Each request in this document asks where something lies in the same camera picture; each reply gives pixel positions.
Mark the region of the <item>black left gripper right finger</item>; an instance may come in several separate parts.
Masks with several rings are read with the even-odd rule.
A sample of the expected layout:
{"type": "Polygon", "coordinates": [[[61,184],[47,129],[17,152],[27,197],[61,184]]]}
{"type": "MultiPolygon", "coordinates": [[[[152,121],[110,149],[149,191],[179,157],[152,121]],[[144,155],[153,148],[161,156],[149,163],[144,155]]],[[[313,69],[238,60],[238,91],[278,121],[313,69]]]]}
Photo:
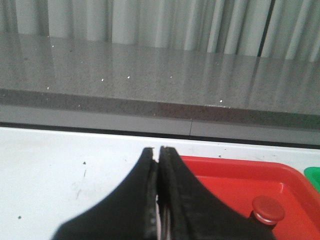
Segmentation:
{"type": "Polygon", "coordinates": [[[160,149],[157,189],[162,240],[275,239],[203,186],[173,147],[160,149]]]}

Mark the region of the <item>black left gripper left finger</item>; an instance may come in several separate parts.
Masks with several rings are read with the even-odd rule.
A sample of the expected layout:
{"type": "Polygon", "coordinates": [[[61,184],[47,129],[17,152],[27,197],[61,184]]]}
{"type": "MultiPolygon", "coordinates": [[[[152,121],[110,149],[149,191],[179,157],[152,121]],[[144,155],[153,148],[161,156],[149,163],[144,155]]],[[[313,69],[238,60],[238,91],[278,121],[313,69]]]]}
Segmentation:
{"type": "Polygon", "coordinates": [[[102,201],[62,224],[54,240],[157,239],[158,164],[143,149],[126,178],[102,201]]]}

